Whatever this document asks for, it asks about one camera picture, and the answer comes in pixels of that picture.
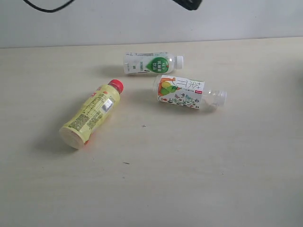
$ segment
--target clear bottle cap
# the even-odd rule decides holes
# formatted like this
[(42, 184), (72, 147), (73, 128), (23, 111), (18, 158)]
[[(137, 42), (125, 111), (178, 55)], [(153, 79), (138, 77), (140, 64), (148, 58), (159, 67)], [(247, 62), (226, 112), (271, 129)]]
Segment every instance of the clear bottle cap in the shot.
[(226, 91), (219, 91), (218, 94), (214, 97), (214, 105), (223, 106), (227, 97)]
[(183, 69), (183, 56), (177, 56), (175, 57), (175, 69), (181, 70)]

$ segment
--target beige table surface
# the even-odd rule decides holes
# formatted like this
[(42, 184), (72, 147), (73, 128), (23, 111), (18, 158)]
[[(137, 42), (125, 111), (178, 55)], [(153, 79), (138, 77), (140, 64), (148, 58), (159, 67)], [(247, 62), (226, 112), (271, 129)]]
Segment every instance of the beige table surface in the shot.
[[(158, 103), (154, 75), (123, 74), (126, 51), (183, 54), (173, 75), (226, 106)], [(114, 78), (112, 116), (83, 150), (63, 144)], [(1, 49), (0, 91), (1, 227), (303, 226), (303, 38)]]

